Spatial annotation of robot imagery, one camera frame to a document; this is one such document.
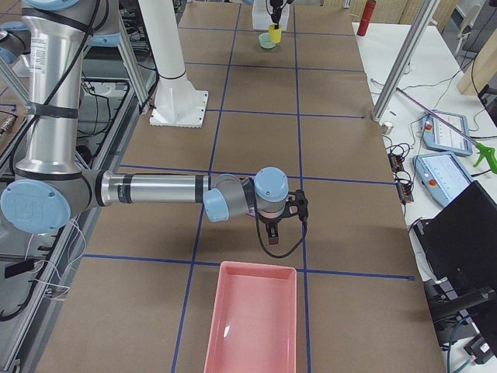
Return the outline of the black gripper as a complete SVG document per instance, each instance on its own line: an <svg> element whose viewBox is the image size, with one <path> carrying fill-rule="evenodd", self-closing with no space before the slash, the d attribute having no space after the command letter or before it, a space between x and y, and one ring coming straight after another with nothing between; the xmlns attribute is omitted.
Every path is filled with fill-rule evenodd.
<svg viewBox="0 0 497 373"><path fill-rule="evenodd" d="M279 211L257 211L257 218L260 223L266 226L268 243L276 245L279 243L279 233L277 224L283 219L284 210Z"/></svg>
<svg viewBox="0 0 497 373"><path fill-rule="evenodd" d="M279 12L283 10L286 3L287 2L285 0L269 0L269 7L271 8L272 12Z"/></svg>

